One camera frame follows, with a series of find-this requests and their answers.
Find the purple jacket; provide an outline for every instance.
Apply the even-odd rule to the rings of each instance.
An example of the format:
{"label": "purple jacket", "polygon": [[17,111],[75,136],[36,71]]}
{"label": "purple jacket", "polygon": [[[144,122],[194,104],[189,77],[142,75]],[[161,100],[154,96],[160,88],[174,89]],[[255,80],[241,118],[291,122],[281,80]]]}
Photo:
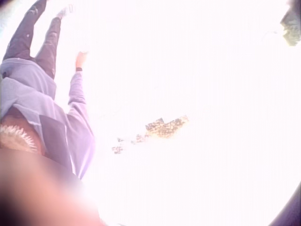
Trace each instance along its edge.
{"label": "purple jacket", "polygon": [[7,59],[0,73],[1,118],[10,107],[17,108],[39,134],[47,156],[82,179],[95,151],[82,87],[83,72],[76,72],[71,79],[68,113],[54,101],[55,82],[36,63]]}

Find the raised arm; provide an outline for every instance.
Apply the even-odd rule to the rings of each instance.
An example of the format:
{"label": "raised arm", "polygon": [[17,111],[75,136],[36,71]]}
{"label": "raised arm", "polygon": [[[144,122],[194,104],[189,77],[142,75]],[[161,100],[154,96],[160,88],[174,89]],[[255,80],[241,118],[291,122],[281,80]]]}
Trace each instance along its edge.
{"label": "raised arm", "polygon": [[84,176],[95,151],[94,134],[89,125],[87,104],[83,91],[82,66],[86,53],[79,53],[76,60],[76,72],[71,79],[67,114],[67,141],[73,164],[73,172],[80,178]]}

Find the man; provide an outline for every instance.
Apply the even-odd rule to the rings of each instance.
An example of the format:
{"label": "man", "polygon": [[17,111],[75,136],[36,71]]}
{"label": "man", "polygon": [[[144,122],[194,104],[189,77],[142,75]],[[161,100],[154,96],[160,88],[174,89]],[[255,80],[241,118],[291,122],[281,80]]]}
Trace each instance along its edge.
{"label": "man", "polygon": [[82,87],[87,54],[77,56],[69,92],[70,111],[65,114],[54,101],[55,62],[61,21],[72,8],[63,9],[52,20],[40,52],[32,57],[34,25],[46,4],[47,0],[38,0],[27,11],[0,66],[0,147],[44,155],[82,179],[95,148]]}

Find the dark pants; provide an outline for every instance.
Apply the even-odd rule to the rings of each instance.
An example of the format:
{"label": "dark pants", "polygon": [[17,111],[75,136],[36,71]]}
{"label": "dark pants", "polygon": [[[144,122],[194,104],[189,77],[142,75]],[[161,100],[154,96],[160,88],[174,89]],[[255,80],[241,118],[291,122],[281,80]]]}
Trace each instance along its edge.
{"label": "dark pants", "polygon": [[30,56],[33,38],[33,28],[39,17],[45,11],[47,0],[38,0],[26,12],[22,22],[13,35],[3,60],[21,58],[36,62],[52,79],[55,78],[56,50],[61,31],[61,19],[52,20],[45,41],[36,57]]}

